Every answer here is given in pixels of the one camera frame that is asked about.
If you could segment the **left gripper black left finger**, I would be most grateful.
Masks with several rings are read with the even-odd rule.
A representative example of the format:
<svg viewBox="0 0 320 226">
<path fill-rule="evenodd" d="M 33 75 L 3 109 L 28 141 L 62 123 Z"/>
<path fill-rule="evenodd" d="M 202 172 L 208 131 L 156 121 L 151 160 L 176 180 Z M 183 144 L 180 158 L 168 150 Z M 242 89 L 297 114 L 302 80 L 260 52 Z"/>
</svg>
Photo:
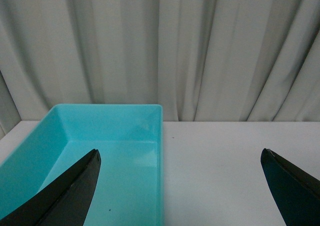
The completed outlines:
<svg viewBox="0 0 320 226">
<path fill-rule="evenodd" d="M 1 225 L 84 225 L 99 173 L 93 149 L 39 193 L 0 220 Z"/>
</svg>

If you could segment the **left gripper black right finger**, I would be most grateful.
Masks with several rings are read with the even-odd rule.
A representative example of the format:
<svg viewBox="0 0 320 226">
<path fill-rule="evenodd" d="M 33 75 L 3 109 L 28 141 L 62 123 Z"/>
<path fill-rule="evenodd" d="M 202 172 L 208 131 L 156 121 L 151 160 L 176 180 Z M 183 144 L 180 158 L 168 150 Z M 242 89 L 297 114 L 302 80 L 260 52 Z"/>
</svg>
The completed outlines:
<svg viewBox="0 0 320 226">
<path fill-rule="evenodd" d="M 270 149 L 263 149 L 262 169 L 286 225 L 320 224 L 320 181 Z"/>
</svg>

